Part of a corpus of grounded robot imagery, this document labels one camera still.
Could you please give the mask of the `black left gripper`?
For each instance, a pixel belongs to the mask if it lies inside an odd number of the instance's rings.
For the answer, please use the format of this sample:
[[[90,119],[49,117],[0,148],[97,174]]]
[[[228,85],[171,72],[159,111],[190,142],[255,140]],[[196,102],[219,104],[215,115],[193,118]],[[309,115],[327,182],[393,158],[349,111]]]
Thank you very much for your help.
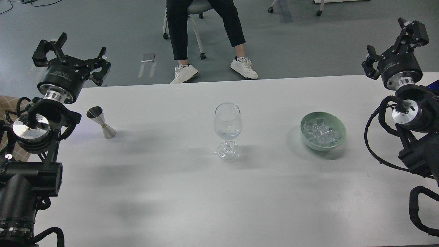
[[[37,87],[41,94],[53,89],[64,95],[65,104],[72,104],[83,88],[86,80],[91,80],[95,85],[102,86],[105,78],[111,70],[111,63],[105,56],[106,47],[102,47],[96,58],[83,61],[79,65],[78,59],[69,58],[62,51],[67,41],[67,33],[63,32],[56,41],[41,40],[33,53],[32,60],[36,67],[48,67],[39,81]],[[47,54],[54,52],[55,58],[47,59]]]

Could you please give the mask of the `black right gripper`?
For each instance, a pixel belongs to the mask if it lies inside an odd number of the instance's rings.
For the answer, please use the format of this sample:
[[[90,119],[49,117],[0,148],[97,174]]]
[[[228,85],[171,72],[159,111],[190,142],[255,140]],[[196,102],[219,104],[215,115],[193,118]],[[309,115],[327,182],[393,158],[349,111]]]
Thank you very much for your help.
[[[388,49],[390,53],[378,55],[375,47],[367,45],[367,57],[361,66],[365,75],[377,80],[381,75],[383,86],[396,91],[405,83],[417,83],[423,77],[423,72],[414,55],[414,48],[429,44],[426,27],[419,21],[397,19],[401,32],[395,43]]]

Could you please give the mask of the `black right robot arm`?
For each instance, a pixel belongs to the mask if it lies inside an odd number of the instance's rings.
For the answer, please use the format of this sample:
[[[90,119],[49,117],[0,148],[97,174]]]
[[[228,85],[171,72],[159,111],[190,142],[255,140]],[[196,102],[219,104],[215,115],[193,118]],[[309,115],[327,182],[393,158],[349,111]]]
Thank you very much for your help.
[[[369,153],[380,164],[439,181],[439,94],[438,81],[418,85],[423,72],[414,55],[416,47],[429,43],[426,27],[419,21],[398,19],[401,31],[395,43],[382,54],[367,45],[367,58],[362,62],[365,75],[373,80],[381,77],[383,86],[394,95],[385,97],[369,117],[364,129],[364,142]],[[381,127],[400,139],[403,146],[398,167],[380,158],[370,147],[368,131],[378,117]]]

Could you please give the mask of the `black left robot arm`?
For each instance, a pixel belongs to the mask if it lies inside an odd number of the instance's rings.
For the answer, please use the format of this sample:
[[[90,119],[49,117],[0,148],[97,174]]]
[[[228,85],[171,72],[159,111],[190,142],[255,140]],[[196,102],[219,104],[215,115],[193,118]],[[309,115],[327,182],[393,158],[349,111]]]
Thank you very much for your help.
[[[18,100],[16,111],[6,111],[1,135],[7,143],[1,150],[1,246],[37,247],[50,234],[57,246],[65,246],[61,228],[51,227],[34,234],[38,211],[51,205],[59,193],[63,165],[57,162],[59,144],[81,121],[81,114],[67,104],[77,101],[85,81],[102,86],[111,63],[102,47],[96,58],[82,60],[64,54],[67,34],[56,41],[41,40],[32,56],[36,67],[45,67],[38,83],[42,97]]]

